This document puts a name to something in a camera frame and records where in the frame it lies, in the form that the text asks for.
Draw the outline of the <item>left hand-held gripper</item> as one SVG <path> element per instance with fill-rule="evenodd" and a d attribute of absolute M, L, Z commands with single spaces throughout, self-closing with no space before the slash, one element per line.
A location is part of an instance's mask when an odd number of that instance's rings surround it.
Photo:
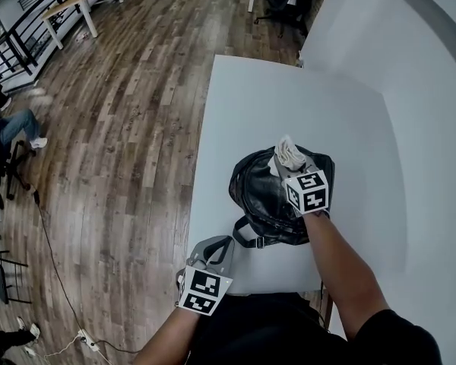
<path fill-rule="evenodd" d="M 177 275 L 178 307 L 212 315 L 233 282 L 230 269 L 235 241 L 213 236 L 199 242 Z"/>

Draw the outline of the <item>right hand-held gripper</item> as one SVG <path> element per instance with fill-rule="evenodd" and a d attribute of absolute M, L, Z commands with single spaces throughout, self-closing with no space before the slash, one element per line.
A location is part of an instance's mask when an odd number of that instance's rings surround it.
<path fill-rule="evenodd" d="M 282 197 L 297 217 L 329 209 L 329 184 L 311 156 L 306 155 L 306 167 L 297 173 L 283 166 L 278 157 L 270 159 L 270 173 L 281 179 Z"/>

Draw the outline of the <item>white cloth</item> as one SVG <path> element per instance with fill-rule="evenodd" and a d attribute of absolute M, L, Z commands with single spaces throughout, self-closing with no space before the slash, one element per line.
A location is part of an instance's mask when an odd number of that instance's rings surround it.
<path fill-rule="evenodd" d="M 305 155 L 300 152 L 289 135 L 283 136 L 274 147 L 274 155 L 285 166 L 290 174 L 297 173 L 306 167 Z"/>

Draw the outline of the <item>black leather backpack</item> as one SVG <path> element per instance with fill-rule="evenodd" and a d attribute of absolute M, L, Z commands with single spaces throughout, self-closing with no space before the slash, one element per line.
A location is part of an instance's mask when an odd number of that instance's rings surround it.
<path fill-rule="evenodd" d="M 244 211 L 233 238 L 248 249 L 309 242 L 304 220 L 282 197 L 281 179 L 270 174 L 268 161 L 273 155 L 274 147 L 248 155 L 235 165 L 230 179 L 230 197 Z"/>

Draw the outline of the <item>person's left forearm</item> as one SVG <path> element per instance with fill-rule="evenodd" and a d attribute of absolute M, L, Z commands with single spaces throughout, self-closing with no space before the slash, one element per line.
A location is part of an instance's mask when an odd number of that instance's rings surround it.
<path fill-rule="evenodd" d="M 198 313 L 175 308 L 139 351 L 133 365 L 183 365 L 200 318 Z"/>

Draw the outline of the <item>person's right forearm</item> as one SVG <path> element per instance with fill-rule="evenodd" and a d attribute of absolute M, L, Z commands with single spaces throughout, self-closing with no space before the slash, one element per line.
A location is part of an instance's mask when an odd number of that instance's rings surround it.
<path fill-rule="evenodd" d="M 325 214 L 305 214 L 303 220 L 315 263 L 335 303 L 347 339 L 388 303 L 372 269 L 343 238 Z"/>

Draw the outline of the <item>person's black shirt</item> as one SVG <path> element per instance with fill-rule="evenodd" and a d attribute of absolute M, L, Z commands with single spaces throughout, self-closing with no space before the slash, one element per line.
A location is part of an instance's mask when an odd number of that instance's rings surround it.
<path fill-rule="evenodd" d="M 225 297 L 200 318 L 186 365 L 442 365 L 435 339 L 392 310 L 349 341 L 298 294 Z"/>

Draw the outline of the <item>white power strip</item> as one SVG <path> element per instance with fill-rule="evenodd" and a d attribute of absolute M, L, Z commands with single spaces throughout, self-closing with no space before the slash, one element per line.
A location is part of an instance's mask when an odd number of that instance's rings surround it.
<path fill-rule="evenodd" d="M 88 346 L 88 348 L 91 349 L 93 352 L 98 352 L 100 350 L 98 344 L 91 338 L 91 336 L 83 328 L 78 331 L 78 337 L 80 338 L 80 341 L 84 343 L 86 346 Z"/>

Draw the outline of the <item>black folding chair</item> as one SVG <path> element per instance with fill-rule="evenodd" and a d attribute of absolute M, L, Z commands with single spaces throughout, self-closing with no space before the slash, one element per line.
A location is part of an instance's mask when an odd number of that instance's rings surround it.
<path fill-rule="evenodd" d="M 3 255 L 8 253 L 8 250 L 0 250 L 0 301 L 5 305 L 9 303 L 29 305 L 32 303 L 30 294 L 27 293 L 27 299 L 22 297 L 27 290 L 24 284 L 24 272 L 29 265 L 4 258 Z"/>

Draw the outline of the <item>black swivel chair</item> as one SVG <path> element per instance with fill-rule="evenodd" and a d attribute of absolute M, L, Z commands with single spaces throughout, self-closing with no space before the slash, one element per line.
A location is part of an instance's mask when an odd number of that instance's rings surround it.
<path fill-rule="evenodd" d="M 14 199 L 14 194 L 11 192 L 13 179 L 16 179 L 26 191 L 30 190 L 30 184 L 24 182 L 18 172 L 18 166 L 30 156 L 35 157 L 36 151 L 32 148 L 27 149 L 24 140 L 16 141 L 13 148 L 11 148 L 11 144 L 4 146 L 0 142 L 0 185 L 5 176 L 7 181 L 6 198 L 8 200 Z"/>

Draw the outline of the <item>black metal railing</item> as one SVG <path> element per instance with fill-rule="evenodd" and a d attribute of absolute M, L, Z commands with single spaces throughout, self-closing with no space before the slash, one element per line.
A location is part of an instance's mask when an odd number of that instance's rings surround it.
<path fill-rule="evenodd" d="M 6 92 L 35 81 L 56 48 L 50 31 L 62 38 L 80 14 L 74 5 L 53 14 L 45 24 L 42 16 L 57 4 L 57 0 L 19 1 L 18 19 L 0 34 L 0 84 Z"/>

